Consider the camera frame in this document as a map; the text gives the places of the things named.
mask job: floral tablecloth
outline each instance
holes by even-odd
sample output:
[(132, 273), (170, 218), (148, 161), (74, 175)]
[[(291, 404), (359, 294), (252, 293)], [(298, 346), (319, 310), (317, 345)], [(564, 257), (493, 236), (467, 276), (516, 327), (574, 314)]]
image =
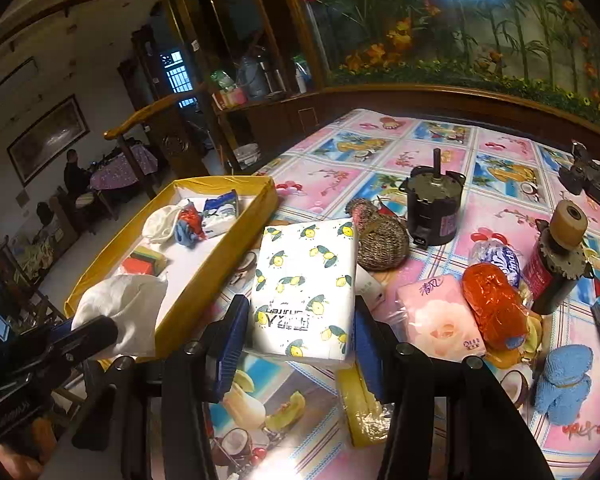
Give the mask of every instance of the floral tablecloth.
[[(600, 207), (584, 193), (570, 195), (558, 181), (558, 167), (570, 165), (570, 154), (531, 140), (476, 126), (388, 118), (359, 109), (296, 144), (258, 174), (269, 174), (276, 184), (284, 185), (278, 190), (281, 203), (274, 219), (304, 222), (342, 218), (345, 205), (354, 197), (383, 202), (405, 216), (406, 196), (398, 186), (415, 166), (431, 165), (436, 147), (442, 150), (443, 170), (461, 171), (467, 176), (458, 234), (446, 246), (427, 251), (413, 246), (400, 268), (376, 273), (386, 286), (386, 301), (393, 301), (395, 289), (404, 283), (448, 273), (460, 277), (474, 240), (481, 238), (477, 234), (503, 235), (524, 266), (538, 237), (535, 220), (548, 220), (563, 198), (577, 203), (589, 218), (585, 242), (600, 279)], [(236, 271), (209, 309), (206, 321), (221, 317), (234, 294), (250, 294), (254, 272), (255, 266), (248, 264)], [(594, 353), (589, 373), (592, 390), (582, 405), (577, 426), (551, 426), (528, 402), (522, 409), (556, 478), (579, 476), (600, 448), (600, 340), (590, 311), (595, 299), (593, 280), (583, 279), (570, 303), (563, 304), (553, 316), (552, 348), (582, 343)], [(260, 442), (257, 449), (269, 450), (262, 463), (252, 461), (257, 469), (251, 478), (268, 478), (269, 474), (307, 480), (376, 478), (382, 450), (354, 449), (348, 444), (346, 425), (339, 421), (332, 372), (307, 365), (272, 364), (247, 355), (240, 367), (253, 380), (251, 396), (264, 403), (267, 415), (295, 390), (304, 392), (306, 398), (302, 423), (283, 433), (279, 442), (272, 444), (250, 431), (253, 441)], [(219, 443), (237, 424), (222, 405), (212, 406), (211, 412)], [(437, 415), (435, 460), (430, 473), (432, 478), (444, 478), (442, 410)], [(260, 450), (254, 453), (264, 454)], [(227, 478), (234, 470), (246, 473), (251, 466), (246, 470), (235, 464), (218, 466), (219, 478)]]
[[(136, 144), (131, 147), (131, 153), (140, 165), (142, 172), (147, 175), (158, 171), (158, 160), (142, 144)], [(106, 166), (91, 175), (91, 187), (93, 189), (119, 189), (121, 187), (131, 186), (138, 181), (134, 170), (126, 160), (125, 154), (112, 158)]]

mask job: framed picture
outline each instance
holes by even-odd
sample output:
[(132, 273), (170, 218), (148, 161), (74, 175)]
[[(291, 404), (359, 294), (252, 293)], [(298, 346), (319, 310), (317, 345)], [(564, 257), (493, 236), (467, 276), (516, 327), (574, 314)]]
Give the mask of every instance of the framed picture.
[(26, 186), (56, 156), (88, 133), (75, 95), (51, 108), (7, 148), (22, 185)]

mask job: pink tissue pack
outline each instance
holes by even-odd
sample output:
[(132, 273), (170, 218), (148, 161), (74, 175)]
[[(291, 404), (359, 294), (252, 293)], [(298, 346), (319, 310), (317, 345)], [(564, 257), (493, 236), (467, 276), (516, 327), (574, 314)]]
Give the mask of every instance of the pink tissue pack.
[(405, 310), (409, 343), (429, 357), (460, 362), (486, 352), (474, 314), (453, 275), (403, 285), (396, 291), (396, 301)]

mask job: man in black clothes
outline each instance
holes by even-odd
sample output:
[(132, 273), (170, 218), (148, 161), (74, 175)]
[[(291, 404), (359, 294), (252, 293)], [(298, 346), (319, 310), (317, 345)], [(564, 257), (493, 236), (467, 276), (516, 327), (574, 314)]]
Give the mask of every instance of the man in black clothes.
[(64, 185), (69, 198), (74, 200), (87, 191), (91, 173), (78, 166), (78, 153), (75, 150), (66, 152), (66, 166), (64, 167)]

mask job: blue gripper pad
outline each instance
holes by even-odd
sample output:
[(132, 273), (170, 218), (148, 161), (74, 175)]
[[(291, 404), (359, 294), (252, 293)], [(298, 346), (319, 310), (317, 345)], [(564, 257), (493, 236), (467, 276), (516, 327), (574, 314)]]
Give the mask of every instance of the blue gripper pad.
[(202, 341), (208, 342), (205, 359), (207, 402), (218, 403), (231, 389), (244, 345), (249, 317), (249, 300), (236, 294), (220, 321), (206, 327)]
[(356, 361), (362, 370), (367, 389), (376, 399), (385, 404), (387, 399), (386, 373), (390, 351), (378, 324), (371, 316), (362, 296), (356, 296), (354, 316)]

